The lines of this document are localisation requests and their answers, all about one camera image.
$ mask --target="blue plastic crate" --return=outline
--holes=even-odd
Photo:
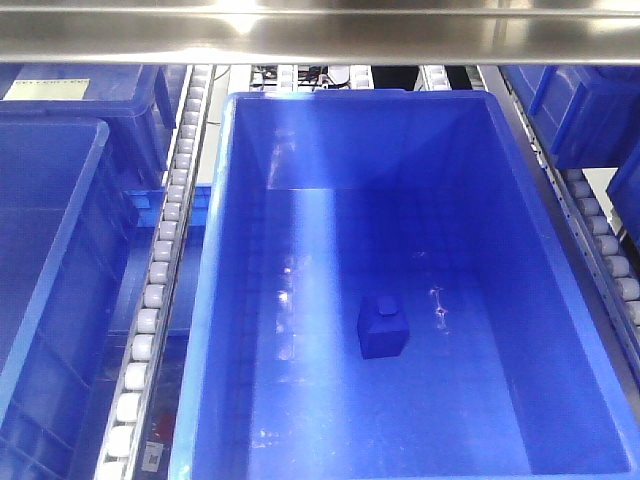
[[[502,74],[507,77],[527,111],[538,90],[545,68],[544,65],[505,65],[501,67]]]
[[[3,479],[67,478],[137,217],[108,138],[99,120],[0,119]]]
[[[611,179],[607,194],[627,233],[640,247],[640,144]]]
[[[0,115],[101,118],[111,129],[123,188],[157,188],[177,106],[164,73],[155,65],[3,64],[0,99],[14,80],[89,79],[89,86],[82,100],[0,100]]]
[[[636,68],[525,65],[502,71],[558,168],[618,167],[640,139]]]
[[[640,478],[491,95],[235,95],[220,145],[171,480]],[[411,339],[364,360],[361,299],[388,292]]]

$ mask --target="small object in bin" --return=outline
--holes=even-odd
[[[400,300],[391,295],[364,297],[358,317],[362,357],[397,357],[409,340],[409,324]]]

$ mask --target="white label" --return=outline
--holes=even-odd
[[[88,78],[15,80],[4,100],[82,100]]]
[[[157,472],[160,467],[160,459],[162,458],[162,450],[164,445],[157,442],[147,442],[144,449],[144,457],[142,458],[143,472]]]

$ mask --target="storage rack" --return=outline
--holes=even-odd
[[[149,2],[149,5],[145,5],[145,2],[140,0],[129,3],[123,1],[111,7],[93,6],[89,2],[66,2],[64,6],[56,6],[53,4],[55,2],[49,3],[40,2],[35,6],[27,7],[16,6],[13,2],[0,2],[0,12],[3,12],[3,15],[0,15],[0,42],[8,46],[8,48],[0,52],[1,60],[62,61],[73,59],[74,61],[126,62],[135,59],[137,61],[183,62],[187,58],[188,61],[195,63],[207,58],[210,59],[209,61],[218,63],[240,61],[263,64],[265,56],[269,57],[269,54],[273,54],[273,58],[277,60],[294,62],[303,57],[308,63],[318,64],[327,63],[327,60],[333,60],[338,63],[371,62],[388,64],[399,61],[419,63],[424,59],[434,62],[446,60],[467,64],[475,61],[486,63],[524,61],[640,62],[640,53],[636,49],[630,48],[631,45],[637,45],[638,37],[640,37],[640,16],[638,15],[640,12],[628,6],[625,8],[624,5],[616,5],[615,8],[593,7],[576,10],[567,6],[569,2],[560,2],[560,6],[547,9],[525,6],[530,2],[514,2],[515,7],[513,8],[500,6],[502,2],[495,2],[496,5],[493,8],[476,8],[473,7],[473,2],[468,2],[466,8],[460,6],[461,2],[457,2],[457,6],[454,7],[453,2],[451,2],[449,9],[418,8],[407,4],[400,11],[392,11],[388,7],[358,10],[345,9],[338,13],[332,12],[329,19],[323,19],[323,13],[326,13],[323,9],[326,7],[308,10],[299,8],[295,12],[286,12],[282,9],[266,9],[264,11],[257,7],[249,11],[230,11],[228,10],[229,7],[211,7],[207,11],[207,15],[193,15],[193,18],[184,18],[184,15],[181,14],[185,13],[187,7],[183,6],[182,2],[166,2],[166,7],[158,8],[160,15],[155,18],[154,22],[150,13],[155,12],[155,9],[152,8],[155,2]],[[232,26],[235,25],[236,29],[228,33],[230,30],[228,16],[230,14],[237,17],[234,19],[235,23],[232,23]],[[250,50],[257,44],[260,32],[266,28],[277,30],[278,25],[281,25],[279,22],[285,21],[288,15],[295,15],[300,25],[303,25],[305,21],[317,22],[321,26],[328,25],[327,22],[330,21],[336,22],[339,25],[336,29],[337,34],[331,37],[326,44],[313,45],[315,53],[312,55],[308,53],[312,47],[305,43],[304,36],[296,36],[296,41],[291,43],[291,38],[285,38],[284,35],[276,35],[275,39],[272,39],[272,42],[267,45],[266,48],[269,52],[266,55],[258,55],[254,50]],[[55,28],[44,29],[42,35],[34,35],[31,38],[16,34],[16,32],[20,31],[20,28],[30,31],[30,28],[25,28],[27,24],[42,25],[45,21],[55,24],[56,18],[78,20],[68,22],[69,30],[65,32],[65,35],[76,38],[76,41],[71,42],[71,44],[65,42],[61,33]],[[239,27],[242,19],[252,23],[247,33],[242,33],[242,29]],[[347,28],[345,25],[348,22],[352,22],[355,26]],[[380,30],[384,29],[374,26],[372,27],[372,32],[367,35],[364,31],[364,26],[360,22],[386,25],[387,31],[390,26],[394,34],[383,38]],[[104,31],[107,27],[114,28],[113,32],[105,34],[111,40],[108,49],[101,45],[99,41],[96,41],[96,37],[99,37],[99,35],[94,35],[96,30]],[[220,31],[227,32],[223,38],[203,37],[202,32],[216,27],[220,27]],[[127,35],[124,32],[122,38],[127,40],[127,44],[120,43],[117,36],[122,33],[122,29],[136,30],[140,34]],[[161,38],[160,33],[163,32],[163,29],[165,33],[167,31],[170,32],[170,35],[163,35]],[[399,32],[402,29],[404,29],[404,32],[401,35]],[[460,39],[458,38],[459,35],[454,32],[461,31],[461,29],[467,29],[472,34]],[[567,29],[570,29],[575,34],[571,42],[563,41],[562,39],[562,32]],[[413,40],[419,40],[406,43],[406,35],[413,35]],[[365,36],[367,41],[361,43],[354,41],[359,36]],[[202,45],[203,38],[206,40],[204,45]],[[244,41],[249,47],[241,45],[241,41]],[[153,44],[154,47],[150,48],[148,46],[150,44]],[[344,49],[344,44],[352,45],[353,48]],[[114,45],[116,45],[115,51],[117,52],[115,54],[112,53]],[[342,48],[349,50],[349,52],[345,53],[344,50],[338,50],[339,45],[343,45]],[[381,45],[387,46],[384,50],[385,53],[380,50]],[[285,50],[291,52],[285,59],[282,59],[281,55],[275,55],[276,52]],[[289,69],[285,64],[277,66],[277,75],[275,76],[276,90],[283,91],[288,89],[289,84],[283,84],[282,82],[282,79],[289,74],[288,72],[291,73],[291,78],[297,77],[297,65],[291,64],[290,67]],[[173,168],[179,168],[180,170],[185,169],[180,167],[186,166],[187,173],[185,174],[184,182],[180,180],[176,183],[175,172],[169,174],[166,182],[165,195],[167,197],[176,194],[176,186],[184,187],[184,189],[181,189],[184,191],[180,195],[180,201],[177,203],[181,203],[186,208],[180,209],[180,217],[170,220],[177,222],[173,245],[176,256],[172,257],[171,263],[168,265],[166,291],[163,296],[164,303],[158,308],[160,317],[158,317],[159,319],[156,323],[156,338],[152,347],[152,356],[149,360],[152,368],[149,370],[147,377],[150,382],[145,385],[144,393],[140,397],[141,403],[138,410],[140,416],[136,419],[140,421],[133,422],[135,426],[132,430],[133,435],[129,452],[123,456],[110,456],[106,446],[110,429],[118,423],[118,394],[114,397],[107,430],[105,431],[105,444],[101,452],[99,467],[96,470],[96,480],[107,478],[102,476],[104,474],[101,474],[100,471],[100,468],[105,463],[117,463],[116,466],[107,468],[114,469],[113,472],[119,472],[119,469],[122,468],[121,478],[127,480],[134,478],[136,463],[140,461],[139,454],[142,450],[141,432],[144,427],[146,405],[153,389],[155,369],[161,360],[163,338],[166,335],[166,319],[170,316],[171,311],[171,290],[175,282],[173,277],[180,268],[184,233],[195,192],[199,155],[201,147],[206,142],[204,124],[207,114],[211,114],[211,112],[207,112],[206,106],[216,88],[216,82],[213,80],[217,74],[222,73],[224,68],[224,66],[220,66],[218,69],[212,69],[208,66],[193,67],[193,71],[189,72],[187,76],[191,83],[187,82],[185,84],[181,102],[183,107],[181,113],[182,121],[179,124],[182,127],[195,126],[196,128],[195,130],[190,128],[177,130],[177,136],[172,141],[171,151],[173,153],[169,157],[171,159],[174,158],[173,154],[188,153],[191,155],[191,162],[183,165],[173,164]],[[224,88],[225,93],[249,90],[252,83],[252,68],[248,65],[228,68],[229,78],[224,83],[226,87]],[[591,306],[594,309],[604,308],[607,316],[612,320],[616,336],[607,333],[608,325],[600,325],[601,334],[606,340],[606,346],[614,366],[617,367],[621,382],[623,385],[630,386],[626,389],[627,395],[630,404],[634,407],[636,416],[640,418],[640,396],[633,378],[635,376],[636,379],[640,379],[639,327],[636,326],[634,321],[634,312],[628,308],[628,305],[620,297],[619,290],[616,287],[616,275],[608,268],[605,256],[602,255],[594,234],[587,225],[585,215],[578,207],[579,199],[574,198],[574,194],[571,191],[571,183],[578,177],[562,176],[548,163],[534,132],[526,121],[526,116],[523,114],[517,97],[510,91],[509,85],[502,78],[497,67],[481,66],[477,69],[470,67],[469,70],[471,73],[470,78],[475,88],[484,88],[498,97],[522,151],[526,151],[530,163],[537,165],[539,168],[540,175],[538,180],[544,180],[551,186],[550,191],[553,192],[554,196],[546,200],[558,202],[565,213],[562,227],[570,232],[570,236],[575,239],[579,249],[580,258],[576,260],[576,265],[578,265],[578,262],[583,262],[584,267],[582,270],[578,265],[576,274],[582,276],[583,281],[581,283],[583,285],[593,282],[602,305],[598,305],[598,302],[592,302]],[[441,65],[422,65],[420,72],[423,89],[440,90],[450,88],[446,75],[444,75],[444,68]],[[200,83],[202,78],[206,78],[204,83]],[[211,123],[211,130],[215,130],[217,133],[217,128],[214,128],[217,127],[215,123]],[[194,148],[189,152],[180,150],[181,140],[185,138],[193,140],[191,145]],[[161,220],[163,222],[167,221],[164,217],[161,217]],[[161,234],[162,227],[162,225],[158,225],[157,235]],[[154,253],[150,252],[150,266],[153,262],[153,255]],[[633,272],[629,273],[628,276],[635,279]],[[144,299],[141,298],[140,304],[143,305],[143,303]],[[136,322],[132,322],[129,346],[125,353],[125,360],[123,361],[116,392],[124,388],[128,362],[126,356],[130,355],[131,345],[135,336],[140,333],[137,328]]]

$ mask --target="metal shelf frame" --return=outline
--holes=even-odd
[[[640,63],[632,0],[0,0],[0,61]]]

